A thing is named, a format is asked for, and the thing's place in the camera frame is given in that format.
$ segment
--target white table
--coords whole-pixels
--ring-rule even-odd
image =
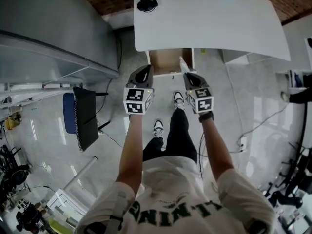
[[[290,60],[283,28],[268,0],[157,0],[150,13],[134,0],[138,51],[214,48]]]

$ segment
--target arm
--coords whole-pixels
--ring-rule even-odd
[[[129,185],[137,194],[142,179],[142,162],[142,115],[131,115],[116,182]]]
[[[120,192],[126,195],[124,212],[127,211],[141,184],[142,160],[142,115],[131,115],[128,133],[121,153],[118,178],[112,186],[106,188],[97,197],[87,214],[77,225],[76,234],[85,233],[85,228],[94,222],[108,226],[116,200],[118,200],[117,195]]]
[[[222,173],[234,167],[228,148],[219,134],[214,121],[212,119],[205,120],[202,122],[202,126],[211,170],[217,181]]]
[[[229,151],[212,119],[202,122],[207,153],[214,178],[218,183],[220,201],[230,211],[241,209],[249,220],[245,228],[254,220],[266,224],[267,233],[273,231],[275,212],[266,198],[247,179],[235,171]]]

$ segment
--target open drawer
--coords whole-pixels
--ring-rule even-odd
[[[154,76],[167,76],[181,74],[180,56],[195,71],[194,49],[159,49],[146,51],[148,64],[154,67]]]

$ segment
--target gray floor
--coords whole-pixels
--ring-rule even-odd
[[[104,131],[120,145],[123,145],[126,136],[123,118],[127,117],[122,101],[123,87],[136,68],[147,64],[145,53],[135,50],[133,32],[122,33],[122,42],[121,77],[112,81],[109,96],[97,115],[100,124],[112,121]],[[265,63],[229,67],[235,96],[218,50],[207,50],[204,54],[196,49],[195,68],[212,87],[215,123],[231,152],[237,152],[236,142],[243,132],[249,131],[285,106],[279,93],[287,87],[286,81],[282,76],[277,79],[271,67]],[[107,81],[104,81],[89,88],[104,92],[106,85]],[[152,138],[153,122],[157,118],[164,121],[165,137],[168,135],[170,117],[174,109],[172,93],[176,90],[185,91],[182,76],[154,78],[153,87],[154,102],[143,120],[143,145]],[[102,100],[97,98],[98,109]],[[189,106],[186,108],[186,114],[191,138],[195,147],[199,148],[202,128],[198,116],[193,114]],[[232,154],[236,168],[245,173],[256,187],[266,188],[267,183],[278,175],[280,162],[287,160],[293,153],[288,142],[298,141],[302,118],[303,106],[288,105],[282,113],[247,134],[246,152]],[[9,142],[12,146],[22,147],[22,162],[28,159],[33,164],[33,172],[27,179],[30,186],[49,185],[54,190],[63,188],[73,177],[72,168],[78,172],[93,156],[97,156],[98,161],[80,180],[83,189],[97,196],[116,179],[118,173],[121,148],[106,135],[101,135],[86,152],[79,152],[76,136],[65,131],[62,96],[25,106],[22,111],[22,123],[10,131]],[[50,165],[50,172],[46,171],[43,162],[46,166]],[[203,159],[203,163],[207,164],[206,158]],[[206,166],[204,176],[206,179],[212,179],[209,166]],[[48,199],[53,194],[46,188],[36,188],[32,191],[31,196],[38,200]]]

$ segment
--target wristwatch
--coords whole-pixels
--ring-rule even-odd
[[[205,113],[204,115],[201,115],[198,119],[199,119],[199,122],[202,123],[203,121],[208,120],[208,119],[210,119],[210,118],[212,118],[213,120],[215,120],[215,119],[214,119],[214,114],[213,114],[212,111],[208,111],[208,112]]]

